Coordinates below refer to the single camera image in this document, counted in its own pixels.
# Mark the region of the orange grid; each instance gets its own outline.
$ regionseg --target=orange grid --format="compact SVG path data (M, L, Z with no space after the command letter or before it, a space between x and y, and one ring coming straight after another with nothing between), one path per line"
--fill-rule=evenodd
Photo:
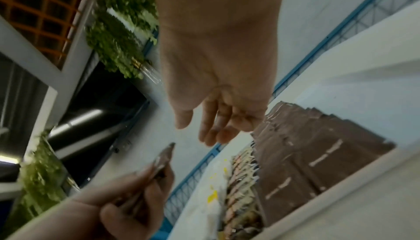
M65 44L71 42L69 30L77 28L72 20L82 12L78 10L80 1L0 0L0 3L6 4L2 14L5 19L61 69L68 51Z

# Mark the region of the ceiling light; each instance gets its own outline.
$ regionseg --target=ceiling light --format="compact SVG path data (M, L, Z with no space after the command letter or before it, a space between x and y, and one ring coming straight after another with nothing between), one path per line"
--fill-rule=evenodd
M102 110L95 109L95 110L92 110L92 111L90 111L86 114L83 114L83 115L81 115L81 116L79 116L79 117L77 117L73 120L70 120L69 124L72 125L72 126L75 126L75 125L81 124L81 123L83 123L87 120L91 120L91 119L99 116L102 113L103 113Z
M51 130L51 132L49 133L48 137L58 135L58 134L62 133L63 131L68 130L69 128L70 128L69 124L64 124L64 125L61 125L61 126L58 126L58 127L54 127Z
M0 155L0 162L18 164L19 160L9 156Z

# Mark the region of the white wall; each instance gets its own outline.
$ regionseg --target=white wall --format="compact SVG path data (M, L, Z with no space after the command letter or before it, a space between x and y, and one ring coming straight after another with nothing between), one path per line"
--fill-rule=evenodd
M323 38L326 37L364 0L283 0L278 27L279 63L277 82L295 67ZM158 51L152 49L149 57L160 69ZM194 112L191 125L177 131L174 118L166 104L164 94L154 92L146 85L147 95L159 106L151 107L149 118L136 125L129 137L132 145L126 152L113 154L93 179L100 183L143 167L172 141L177 143L172 167L175 186L210 151L197 139L201 119L201 108Z

